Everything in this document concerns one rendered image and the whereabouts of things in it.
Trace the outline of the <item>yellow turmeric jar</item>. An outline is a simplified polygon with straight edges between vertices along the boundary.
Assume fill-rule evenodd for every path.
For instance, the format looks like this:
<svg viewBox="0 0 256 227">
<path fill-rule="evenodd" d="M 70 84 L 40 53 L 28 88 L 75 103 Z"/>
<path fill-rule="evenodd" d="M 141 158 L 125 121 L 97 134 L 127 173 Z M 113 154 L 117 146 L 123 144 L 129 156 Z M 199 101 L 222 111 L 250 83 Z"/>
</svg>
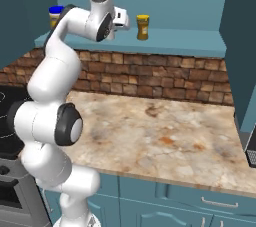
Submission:
<svg viewBox="0 0 256 227">
<path fill-rule="evenodd" d="M 149 15 L 141 14 L 136 16 L 138 27 L 138 40 L 148 39 Z"/>
</svg>

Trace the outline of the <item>grey oven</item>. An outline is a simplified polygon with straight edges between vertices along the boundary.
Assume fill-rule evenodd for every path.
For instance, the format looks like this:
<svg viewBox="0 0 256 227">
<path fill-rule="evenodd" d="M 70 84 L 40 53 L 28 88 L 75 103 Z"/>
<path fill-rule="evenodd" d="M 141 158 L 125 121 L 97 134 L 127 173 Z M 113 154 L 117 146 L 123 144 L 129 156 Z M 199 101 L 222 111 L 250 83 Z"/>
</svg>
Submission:
<svg viewBox="0 0 256 227">
<path fill-rule="evenodd" d="M 0 158 L 10 169 L 0 175 L 0 227 L 52 227 L 34 178 L 19 159 Z"/>
</svg>

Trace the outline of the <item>teal drawer front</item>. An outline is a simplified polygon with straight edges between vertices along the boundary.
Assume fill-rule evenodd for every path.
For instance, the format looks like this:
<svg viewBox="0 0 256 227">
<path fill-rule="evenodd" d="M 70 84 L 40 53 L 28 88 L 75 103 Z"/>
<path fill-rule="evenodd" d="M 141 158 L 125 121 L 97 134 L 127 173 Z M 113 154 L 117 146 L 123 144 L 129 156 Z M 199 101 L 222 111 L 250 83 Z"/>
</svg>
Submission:
<svg viewBox="0 0 256 227">
<path fill-rule="evenodd" d="M 212 211 L 229 212 L 242 217 L 256 217 L 256 199 L 168 184 L 168 199 Z"/>
<path fill-rule="evenodd" d="M 166 199 L 168 185 L 129 177 L 119 178 L 120 196 L 138 201 Z"/>
</svg>

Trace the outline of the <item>dark grey countertop appliance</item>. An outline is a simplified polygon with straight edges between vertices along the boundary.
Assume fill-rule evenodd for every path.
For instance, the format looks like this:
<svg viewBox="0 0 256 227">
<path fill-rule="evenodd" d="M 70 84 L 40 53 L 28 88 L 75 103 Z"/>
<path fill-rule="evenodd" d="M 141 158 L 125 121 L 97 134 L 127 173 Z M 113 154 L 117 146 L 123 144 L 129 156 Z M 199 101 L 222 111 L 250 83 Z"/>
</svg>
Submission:
<svg viewBox="0 0 256 227">
<path fill-rule="evenodd" d="M 251 168 L 256 168 L 256 129 L 254 129 L 248 139 L 245 148 L 245 155 Z"/>
</svg>

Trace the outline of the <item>blue-lidded mayonnaise jar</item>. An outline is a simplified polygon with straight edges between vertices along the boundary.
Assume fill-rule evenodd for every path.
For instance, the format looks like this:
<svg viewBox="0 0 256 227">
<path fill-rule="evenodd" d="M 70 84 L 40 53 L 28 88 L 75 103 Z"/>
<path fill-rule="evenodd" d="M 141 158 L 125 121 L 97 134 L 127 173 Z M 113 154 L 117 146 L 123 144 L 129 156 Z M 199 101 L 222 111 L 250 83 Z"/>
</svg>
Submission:
<svg viewBox="0 0 256 227">
<path fill-rule="evenodd" d="M 59 16 L 61 14 L 61 12 L 63 11 L 64 7 L 62 5 L 55 5 L 55 6 L 51 6 L 48 11 L 49 11 L 49 17 L 50 17 L 50 27 L 53 28 L 58 19 Z"/>
</svg>

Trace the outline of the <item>teal wall cabinet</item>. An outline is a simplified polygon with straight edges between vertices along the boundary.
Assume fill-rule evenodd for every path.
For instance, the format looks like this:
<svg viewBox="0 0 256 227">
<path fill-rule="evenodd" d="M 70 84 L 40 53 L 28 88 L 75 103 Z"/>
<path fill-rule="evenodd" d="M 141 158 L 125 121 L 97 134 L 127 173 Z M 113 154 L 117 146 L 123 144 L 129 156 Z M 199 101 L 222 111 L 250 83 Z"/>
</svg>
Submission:
<svg viewBox="0 0 256 227">
<path fill-rule="evenodd" d="M 219 57 L 226 46 L 219 33 L 225 0 L 113 0 L 127 10 L 130 29 L 115 33 L 112 41 L 95 43 L 69 35 L 65 42 L 76 49 L 151 54 Z M 57 0 L 84 9 L 89 0 Z M 137 15 L 149 15 L 148 39 L 138 40 Z"/>
</svg>

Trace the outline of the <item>black hob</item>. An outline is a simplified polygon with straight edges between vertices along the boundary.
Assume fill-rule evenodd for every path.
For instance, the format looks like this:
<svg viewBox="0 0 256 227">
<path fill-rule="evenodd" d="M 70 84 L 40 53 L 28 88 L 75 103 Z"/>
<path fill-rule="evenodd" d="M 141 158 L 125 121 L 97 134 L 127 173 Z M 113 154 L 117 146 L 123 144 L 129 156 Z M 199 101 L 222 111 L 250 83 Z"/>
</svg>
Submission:
<svg viewBox="0 0 256 227">
<path fill-rule="evenodd" d="M 16 159 L 24 147 L 9 126 L 7 114 L 13 103 L 28 100 L 30 96 L 25 87 L 0 85 L 0 158 Z"/>
</svg>

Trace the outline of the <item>teal wall cabinet door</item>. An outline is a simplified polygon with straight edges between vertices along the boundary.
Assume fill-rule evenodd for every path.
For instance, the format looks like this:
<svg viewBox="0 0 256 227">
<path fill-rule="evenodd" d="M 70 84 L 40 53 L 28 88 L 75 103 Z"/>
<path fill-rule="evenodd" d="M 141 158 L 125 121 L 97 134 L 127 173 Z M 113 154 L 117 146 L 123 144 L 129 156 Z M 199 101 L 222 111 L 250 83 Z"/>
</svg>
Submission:
<svg viewBox="0 0 256 227">
<path fill-rule="evenodd" d="M 225 0 L 220 34 L 241 132 L 256 123 L 256 0 Z"/>
<path fill-rule="evenodd" d="M 57 0 L 0 0 L 0 69 L 35 47 L 50 30 L 48 8 Z"/>
</svg>

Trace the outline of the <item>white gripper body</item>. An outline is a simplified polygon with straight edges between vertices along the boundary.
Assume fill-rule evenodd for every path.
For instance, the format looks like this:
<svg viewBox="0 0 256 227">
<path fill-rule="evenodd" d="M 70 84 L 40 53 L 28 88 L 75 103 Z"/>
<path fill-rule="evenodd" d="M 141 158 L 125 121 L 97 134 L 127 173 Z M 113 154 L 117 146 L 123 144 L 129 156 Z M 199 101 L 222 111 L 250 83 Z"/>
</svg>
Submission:
<svg viewBox="0 0 256 227">
<path fill-rule="evenodd" d="M 115 33 L 119 30 L 129 30 L 130 29 L 130 20 L 126 19 L 123 23 L 114 23 L 113 27 L 107 36 L 108 40 L 114 40 L 115 39 Z"/>
</svg>

